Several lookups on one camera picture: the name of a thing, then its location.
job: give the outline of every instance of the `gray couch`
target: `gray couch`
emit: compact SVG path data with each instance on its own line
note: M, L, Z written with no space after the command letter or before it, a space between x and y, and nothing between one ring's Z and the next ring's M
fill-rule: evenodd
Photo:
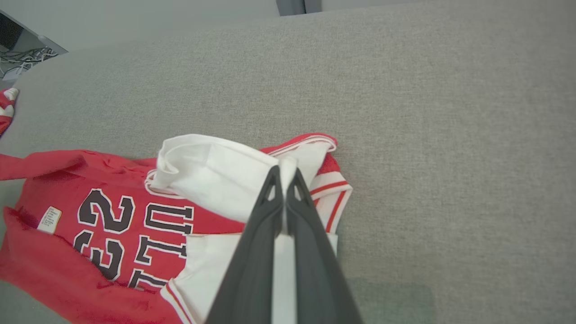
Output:
M71 52L18 80L0 152L324 132L354 186L338 250L366 323L575 323L575 12L432 1ZM0 289L3 323L64 322Z

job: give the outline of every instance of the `jersey number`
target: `jersey number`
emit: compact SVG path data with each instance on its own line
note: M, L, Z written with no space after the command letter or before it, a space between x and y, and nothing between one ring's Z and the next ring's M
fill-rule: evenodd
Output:
M116 215L112 210L112 202L102 192L102 189L92 189L90 194L84 199L84 202L78 208L78 222L91 227L96 227L98 216L100 215L105 232L121 234L130 228L134 216L134 199L130 196L123 195L120 199L118 208L121 210L120 215ZM146 217L144 226L158 231L168 231L182 233L183 235L192 232L192 224L171 223L154 219L155 214L164 214L167 216L181 217L184 220L193 220L193 207L166 206L150 203L146 206ZM93 231L87 229L80 232L74 238L74 248L82 254L85 248L90 246L90 241L94 235ZM180 258L186 258L186 245L176 246L161 241L152 240L149 236L140 235L138 253L134 262L143 265L151 265L152 257L147 255L150 249L163 251L166 253L177 254ZM102 255L106 253L110 256L107 264L102 263ZM106 239L105 250L97 247L90 247L90 260L102 272L108 280L114 281L120 276L122 259L124 258L124 246L119 240ZM129 287L135 288L140 281L161 287L166 284L165 280L146 274L142 269L134 269L130 279Z

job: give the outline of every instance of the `gray fabric surface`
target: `gray fabric surface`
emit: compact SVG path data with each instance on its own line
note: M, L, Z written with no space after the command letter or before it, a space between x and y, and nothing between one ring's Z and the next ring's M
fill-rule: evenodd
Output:
M366 323L574 323L574 13L433 1L72 52L16 83L0 152L325 132L354 186L338 250ZM62 321L0 287L7 322Z

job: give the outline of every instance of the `cable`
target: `cable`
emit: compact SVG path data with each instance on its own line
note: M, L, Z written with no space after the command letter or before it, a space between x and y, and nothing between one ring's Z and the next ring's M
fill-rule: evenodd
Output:
M48 47L39 47L33 48L28 51L0 51L0 72L2 73L2 78L6 75L6 73L14 70L19 69L17 72L21 74L23 70L29 70L32 66L44 62L45 60L52 58L54 56L58 56L58 53L54 52L52 49ZM1 64L16 64L17 66L12 67L4 72L1 67Z

